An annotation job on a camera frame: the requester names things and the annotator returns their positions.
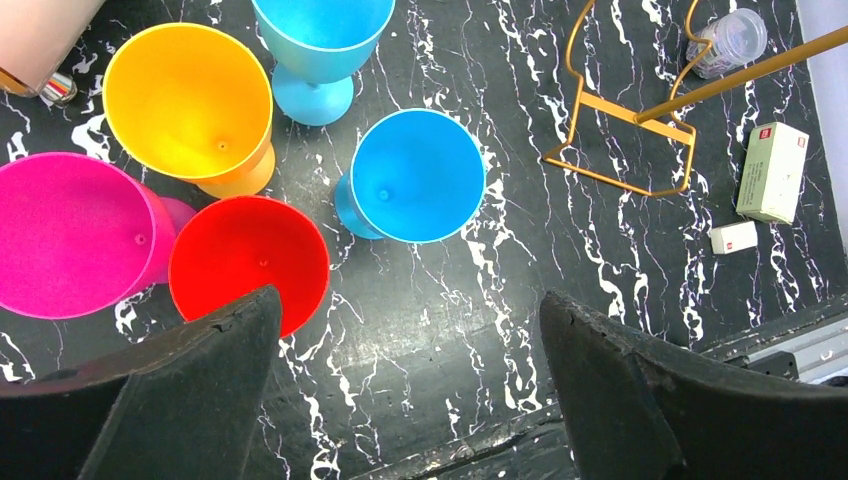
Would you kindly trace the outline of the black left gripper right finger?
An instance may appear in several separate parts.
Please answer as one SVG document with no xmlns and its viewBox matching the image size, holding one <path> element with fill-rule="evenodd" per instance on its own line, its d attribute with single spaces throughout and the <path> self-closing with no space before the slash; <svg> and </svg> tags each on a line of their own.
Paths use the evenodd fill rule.
<svg viewBox="0 0 848 480">
<path fill-rule="evenodd" d="M 843 479 L 847 392 L 709 359 L 551 291 L 542 343 L 584 479 Z"/>
</svg>

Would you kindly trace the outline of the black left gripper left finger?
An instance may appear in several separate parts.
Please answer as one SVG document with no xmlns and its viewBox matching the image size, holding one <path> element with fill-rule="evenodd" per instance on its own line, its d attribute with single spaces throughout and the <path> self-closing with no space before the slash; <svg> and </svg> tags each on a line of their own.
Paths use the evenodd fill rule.
<svg viewBox="0 0 848 480">
<path fill-rule="evenodd" d="M 198 320 L 1 388 L 5 479 L 239 479 L 279 338 L 265 286 Z"/>
</svg>

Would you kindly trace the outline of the red wine glass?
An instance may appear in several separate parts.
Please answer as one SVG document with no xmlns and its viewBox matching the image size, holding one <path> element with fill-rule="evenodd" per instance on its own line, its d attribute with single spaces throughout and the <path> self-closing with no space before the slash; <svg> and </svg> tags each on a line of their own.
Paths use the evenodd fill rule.
<svg viewBox="0 0 848 480">
<path fill-rule="evenodd" d="M 282 304 L 280 335 L 287 337 L 322 304 L 330 258 L 307 215 L 277 199 L 239 196 L 210 204 L 185 225 L 171 253 L 168 280 L 186 321 L 271 285 Z"/>
</svg>

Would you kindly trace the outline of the magenta wine glass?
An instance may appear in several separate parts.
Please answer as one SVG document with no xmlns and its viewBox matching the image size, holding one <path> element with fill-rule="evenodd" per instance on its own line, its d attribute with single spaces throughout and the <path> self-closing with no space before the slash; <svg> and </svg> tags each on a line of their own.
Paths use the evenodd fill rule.
<svg viewBox="0 0 848 480">
<path fill-rule="evenodd" d="M 64 320 L 167 280 L 178 233 L 195 215 L 108 162 L 72 152 L 1 168 L 1 305 Z"/>
</svg>

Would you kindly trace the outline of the orange wine glass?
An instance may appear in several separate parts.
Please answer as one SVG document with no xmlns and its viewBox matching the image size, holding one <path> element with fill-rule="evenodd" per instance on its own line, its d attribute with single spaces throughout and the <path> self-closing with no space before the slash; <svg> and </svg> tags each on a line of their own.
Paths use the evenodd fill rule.
<svg viewBox="0 0 848 480">
<path fill-rule="evenodd" d="M 258 194 L 273 176 L 268 75 L 218 29 L 172 22 L 132 36 L 109 61 L 102 103 L 133 159 L 215 198 Z"/>
</svg>

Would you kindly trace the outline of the blue wine glass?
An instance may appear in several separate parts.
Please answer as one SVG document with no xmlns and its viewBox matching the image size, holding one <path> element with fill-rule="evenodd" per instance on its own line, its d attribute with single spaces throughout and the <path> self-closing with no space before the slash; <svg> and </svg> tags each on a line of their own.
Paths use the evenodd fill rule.
<svg viewBox="0 0 848 480">
<path fill-rule="evenodd" d="M 486 167 L 467 128 L 432 109 L 394 112 L 358 143 L 334 192 L 352 234 L 422 244 L 444 240 L 480 208 Z"/>
</svg>

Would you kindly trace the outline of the teal wine glass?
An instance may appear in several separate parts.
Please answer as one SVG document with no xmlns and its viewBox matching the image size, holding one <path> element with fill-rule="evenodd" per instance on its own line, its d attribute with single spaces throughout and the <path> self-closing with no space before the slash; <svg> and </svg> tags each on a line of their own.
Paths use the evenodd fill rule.
<svg viewBox="0 0 848 480">
<path fill-rule="evenodd" d="M 258 29 L 276 61 L 273 98 L 296 123 L 329 125 L 349 110 L 353 74 L 372 55 L 394 0 L 258 0 Z"/>
</svg>

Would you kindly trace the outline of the gold wine glass rack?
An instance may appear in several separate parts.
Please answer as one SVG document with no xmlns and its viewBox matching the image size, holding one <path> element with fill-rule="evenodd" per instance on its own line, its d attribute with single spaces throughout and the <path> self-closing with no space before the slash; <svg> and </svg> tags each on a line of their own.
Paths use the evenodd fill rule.
<svg viewBox="0 0 848 480">
<path fill-rule="evenodd" d="M 697 61 L 706 57 L 709 51 L 713 48 L 714 41 L 696 36 L 691 27 L 692 18 L 699 2 L 693 0 L 687 11 L 684 21 L 684 32 L 687 39 L 700 44 L 704 49 L 698 53 L 695 60 L 690 61 L 676 77 L 668 100 L 644 111 L 633 111 L 624 106 L 618 105 L 611 101 L 605 100 L 595 94 L 585 90 L 585 78 L 578 73 L 572 66 L 571 55 L 574 43 L 581 25 L 586 20 L 587 16 L 595 5 L 594 0 L 589 0 L 583 7 L 581 13 L 577 17 L 577 21 L 569 35 L 566 51 L 564 54 L 564 64 L 567 72 L 577 80 L 577 89 L 574 98 L 574 105 L 570 115 L 570 126 L 568 130 L 567 140 L 554 147 L 544 155 L 541 160 L 560 167 L 562 169 L 576 172 L 580 175 L 590 177 L 608 185 L 618 187 L 636 194 L 647 197 L 663 197 L 684 192 L 690 184 L 690 175 L 694 159 L 695 145 L 697 141 L 697 130 L 694 126 L 682 121 L 677 111 L 685 106 L 692 105 L 703 101 L 709 97 L 716 96 L 727 90 L 743 85 L 749 81 L 756 80 L 776 71 L 787 68 L 793 64 L 805 61 L 815 55 L 821 54 L 828 50 L 834 49 L 847 43 L 847 28 L 845 26 L 834 30 L 826 35 L 822 35 L 809 42 L 805 42 L 797 47 L 786 50 L 778 55 L 772 56 L 762 62 L 755 63 L 751 67 L 725 76 L 721 79 L 713 81 L 703 87 L 692 90 L 682 96 L 677 94 L 685 76 L 692 70 Z M 687 155 L 684 162 L 683 177 L 679 186 L 660 191 L 652 191 L 636 185 L 626 183 L 615 178 L 603 175 L 601 173 L 582 168 L 576 164 L 565 162 L 561 159 L 561 153 L 572 144 L 575 133 L 577 131 L 578 117 L 580 109 L 588 107 L 601 113 L 610 115 L 628 124 L 638 126 L 655 134 L 658 134 L 667 139 L 676 141 L 685 145 Z"/>
</svg>

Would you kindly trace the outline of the small white red box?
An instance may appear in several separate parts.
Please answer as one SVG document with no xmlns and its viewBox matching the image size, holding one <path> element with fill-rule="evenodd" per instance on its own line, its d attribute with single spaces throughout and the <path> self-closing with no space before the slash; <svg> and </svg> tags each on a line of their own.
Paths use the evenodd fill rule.
<svg viewBox="0 0 848 480">
<path fill-rule="evenodd" d="M 715 227 L 710 230 L 709 238 L 715 255 L 755 248 L 759 243 L 756 223 L 751 220 Z"/>
</svg>

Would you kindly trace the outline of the long white green box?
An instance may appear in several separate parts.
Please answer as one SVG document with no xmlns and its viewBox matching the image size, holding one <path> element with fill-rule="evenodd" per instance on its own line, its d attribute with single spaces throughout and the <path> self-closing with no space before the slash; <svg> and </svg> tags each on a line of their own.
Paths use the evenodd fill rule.
<svg viewBox="0 0 848 480">
<path fill-rule="evenodd" d="M 736 213 L 753 220 L 790 225 L 799 204 L 809 135 L 781 122 L 752 130 Z"/>
</svg>

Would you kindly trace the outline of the small grey glitter jar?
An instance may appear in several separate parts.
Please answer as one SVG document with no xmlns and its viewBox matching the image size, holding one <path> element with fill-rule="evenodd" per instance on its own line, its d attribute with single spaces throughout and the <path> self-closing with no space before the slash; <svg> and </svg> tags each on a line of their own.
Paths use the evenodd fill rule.
<svg viewBox="0 0 848 480">
<path fill-rule="evenodd" d="M 739 8 L 713 21 L 695 36 L 712 42 L 708 53 L 692 67 L 703 79 L 724 75 L 758 60 L 768 40 L 764 20 L 748 8 Z"/>
</svg>

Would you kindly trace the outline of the round beige box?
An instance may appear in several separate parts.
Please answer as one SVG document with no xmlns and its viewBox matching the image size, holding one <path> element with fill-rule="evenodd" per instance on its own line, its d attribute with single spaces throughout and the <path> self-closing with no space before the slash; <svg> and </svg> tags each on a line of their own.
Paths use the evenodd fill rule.
<svg viewBox="0 0 848 480">
<path fill-rule="evenodd" d="M 103 0 L 1 0 L 1 89 L 64 105 L 77 92 L 59 72 Z"/>
</svg>

